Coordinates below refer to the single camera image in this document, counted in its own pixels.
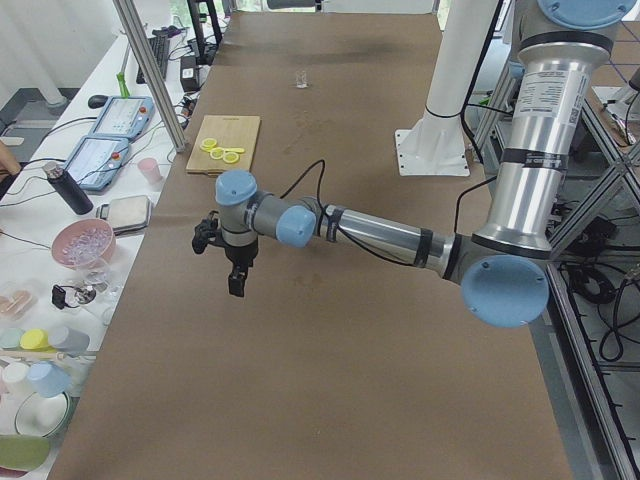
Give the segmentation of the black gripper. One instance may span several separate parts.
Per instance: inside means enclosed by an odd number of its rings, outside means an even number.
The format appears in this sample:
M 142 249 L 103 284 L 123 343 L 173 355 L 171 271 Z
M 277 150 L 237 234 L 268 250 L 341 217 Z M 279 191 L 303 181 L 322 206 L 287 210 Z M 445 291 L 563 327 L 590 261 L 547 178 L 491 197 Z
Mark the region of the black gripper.
M 258 255 L 258 243 L 252 242 L 248 245 L 233 246 L 227 244 L 224 247 L 225 255 L 234 266 L 228 276 L 229 293 L 233 296 L 245 296 L 246 272 L 254 265 L 254 259 Z

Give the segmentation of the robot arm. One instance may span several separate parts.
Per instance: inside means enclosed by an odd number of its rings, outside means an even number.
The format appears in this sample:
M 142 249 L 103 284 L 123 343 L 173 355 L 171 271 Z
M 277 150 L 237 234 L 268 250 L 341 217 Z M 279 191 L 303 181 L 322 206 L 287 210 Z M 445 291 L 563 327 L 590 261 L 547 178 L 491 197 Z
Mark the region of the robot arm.
M 571 143 L 596 69 L 611 57 L 628 1 L 520 1 L 510 63 L 520 75 L 512 131 L 493 179 L 484 224 L 470 235 L 441 235 L 324 202 L 291 201 L 261 190 L 253 174 L 232 170 L 215 184 L 213 244 L 233 268 L 242 296 L 260 237 L 302 248 L 312 238 L 345 241 L 391 263 L 435 271 L 458 284 L 481 321 L 520 327 L 545 310 L 543 270 L 552 247 L 546 228 L 566 175 Z

